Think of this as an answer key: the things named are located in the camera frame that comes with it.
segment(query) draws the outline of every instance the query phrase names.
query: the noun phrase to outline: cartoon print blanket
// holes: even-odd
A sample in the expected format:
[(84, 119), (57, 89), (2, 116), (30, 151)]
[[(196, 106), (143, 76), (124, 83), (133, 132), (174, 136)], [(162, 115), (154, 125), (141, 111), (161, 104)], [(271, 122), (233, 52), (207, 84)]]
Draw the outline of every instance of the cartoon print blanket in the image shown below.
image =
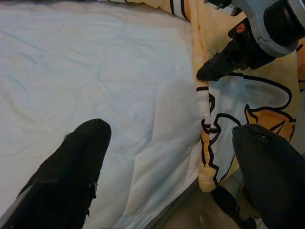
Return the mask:
[[(228, 31), (244, 14), (231, 17), (203, 4), (202, 0), (112, 0), (146, 3), (190, 20), (193, 28), (194, 72), (229, 42)], [(304, 49), (299, 48), (300, 88), (304, 89)], [(260, 124), (290, 141), (299, 107), (297, 55), (292, 53), (258, 70), (247, 70), (218, 82), (197, 86), (201, 115), (202, 158), (199, 183), (212, 191), (238, 169), (232, 146), (232, 129), (237, 125)]]

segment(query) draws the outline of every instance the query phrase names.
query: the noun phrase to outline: white quilted mattress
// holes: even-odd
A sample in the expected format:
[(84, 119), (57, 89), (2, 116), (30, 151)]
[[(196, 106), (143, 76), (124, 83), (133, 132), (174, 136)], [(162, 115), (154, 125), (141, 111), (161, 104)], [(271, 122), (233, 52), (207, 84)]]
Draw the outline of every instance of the white quilted mattress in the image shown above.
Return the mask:
[(0, 215), (82, 122), (112, 140), (86, 229), (141, 229), (198, 176), (191, 25), (145, 6), (0, 3)]

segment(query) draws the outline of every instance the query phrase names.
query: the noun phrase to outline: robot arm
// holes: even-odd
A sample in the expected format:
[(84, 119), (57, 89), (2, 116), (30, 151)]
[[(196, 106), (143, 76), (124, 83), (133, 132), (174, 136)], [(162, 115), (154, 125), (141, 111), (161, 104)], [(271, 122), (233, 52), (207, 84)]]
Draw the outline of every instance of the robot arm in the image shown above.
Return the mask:
[(305, 37), (305, 0), (206, 0), (217, 9), (239, 8), (247, 18), (232, 28), (232, 40), (198, 71), (217, 81), (236, 69), (257, 69), (286, 56)]

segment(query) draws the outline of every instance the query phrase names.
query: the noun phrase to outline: bed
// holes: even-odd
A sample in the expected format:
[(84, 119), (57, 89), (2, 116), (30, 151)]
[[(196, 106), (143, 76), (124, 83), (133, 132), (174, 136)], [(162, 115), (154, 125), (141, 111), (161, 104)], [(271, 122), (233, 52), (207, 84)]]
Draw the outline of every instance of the bed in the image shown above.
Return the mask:
[[(64, 136), (92, 118), (110, 124), (112, 140), (86, 229), (144, 228), (198, 176), (211, 191), (238, 168), (226, 148), (235, 125), (280, 121), (290, 140), (296, 54), (257, 72), (199, 82), (194, 72), (227, 41), (213, 38), (226, 37), (244, 16), (216, 29), (228, 16), (202, 1), (185, 1), (185, 8), (164, 2), (180, 19), (137, 4), (0, 3), (0, 214)], [(237, 87), (244, 97), (232, 94)]]

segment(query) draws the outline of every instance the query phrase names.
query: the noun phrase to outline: floor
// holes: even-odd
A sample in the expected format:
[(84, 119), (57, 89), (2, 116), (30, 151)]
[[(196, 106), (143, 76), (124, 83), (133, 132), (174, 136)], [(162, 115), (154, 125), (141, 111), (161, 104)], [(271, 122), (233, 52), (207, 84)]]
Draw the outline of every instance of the floor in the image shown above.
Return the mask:
[[(232, 195), (236, 196), (243, 175), (237, 171), (224, 184)], [(262, 221), (257, 220), (258, 229), (267, 229)], [(169, 220), (157, 229), (239, 229), (235, 222), (224, 214), (213, 201), (211, 194), (197, 188), (176, 209)]]

